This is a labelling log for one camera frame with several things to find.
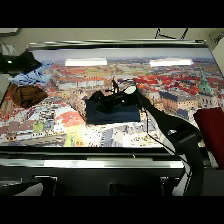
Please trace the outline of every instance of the tower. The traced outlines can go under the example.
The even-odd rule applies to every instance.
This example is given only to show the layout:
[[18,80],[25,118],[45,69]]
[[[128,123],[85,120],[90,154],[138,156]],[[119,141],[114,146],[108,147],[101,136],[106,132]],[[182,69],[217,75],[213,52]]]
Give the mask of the tower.
[[208,80],[202,75],[199,85],[199,99],[202,108],[218,107],[218,98],[213,89],[209,86]]

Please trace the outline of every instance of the folded cloth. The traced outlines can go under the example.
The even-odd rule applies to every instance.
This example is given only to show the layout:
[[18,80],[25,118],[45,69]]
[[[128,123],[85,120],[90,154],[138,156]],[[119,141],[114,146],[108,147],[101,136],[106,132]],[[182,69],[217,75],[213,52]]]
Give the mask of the folded cloth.
[[32,107],[48,97],[47,93],[37,86],[18,87],[15,84],[11,84],[8,92],[13,102],[23,108]]
[[201,130],[205,146],[224,169],[224,112],[222,108],[200,109],[194,119]]
[[140,122],[139,109],[135,105],[114,105],[110,113],[97,110],[97,103],[86,100],[86,124],[113,124],[122,122]]
[[50,74],[43,74],[44,70],[50,68],[52,63],[42,64],[39,68],[27,74],[19,74],[15,78],[9,78],[11,83],[17,86],[28,86],[34,84],[45,85],[50,80]]

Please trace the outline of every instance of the cityscape print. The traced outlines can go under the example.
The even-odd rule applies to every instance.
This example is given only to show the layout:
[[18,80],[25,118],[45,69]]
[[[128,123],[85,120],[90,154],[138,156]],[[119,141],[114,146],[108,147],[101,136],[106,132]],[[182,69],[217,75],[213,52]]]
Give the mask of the cityscape print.
[[[16,106],[6,93],[0,108],[2,146],[39,147],[161,147],[147,133],[146,114],[141,122],[87,125],[85,99],[101,90],[120,90],[136,83],[139,91],[164,113],[181,117],[197,127],[199,108],[224,108],[224,79],[212,55],[191,57],[193,65],[151,67],[152,58],[111,58],[104,66],[66,67],[54,61],[44,71],[51,79],[39,86],[48,98],[29,109]],[[149,134],[158,139],[149,121]]]

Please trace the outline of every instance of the black cloth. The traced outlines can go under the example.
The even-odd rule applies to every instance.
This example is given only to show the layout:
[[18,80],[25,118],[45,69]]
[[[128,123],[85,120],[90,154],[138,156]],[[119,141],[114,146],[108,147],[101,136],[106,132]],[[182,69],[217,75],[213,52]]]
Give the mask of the black cloth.
[[97,103],[86,100],[86,124],[113,124],[122,122],[140,122],[139,109],[135,105],[114,105],[110,113],[97,109]]

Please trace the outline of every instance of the dark red fabric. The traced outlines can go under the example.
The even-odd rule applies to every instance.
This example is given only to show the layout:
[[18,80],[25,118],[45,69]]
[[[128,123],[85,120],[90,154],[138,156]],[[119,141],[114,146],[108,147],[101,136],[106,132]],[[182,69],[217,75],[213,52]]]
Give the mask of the dark red fabric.
[[194,119],[202,133],[205,146],[224,169],[224,112],[219,108],[200,109]]

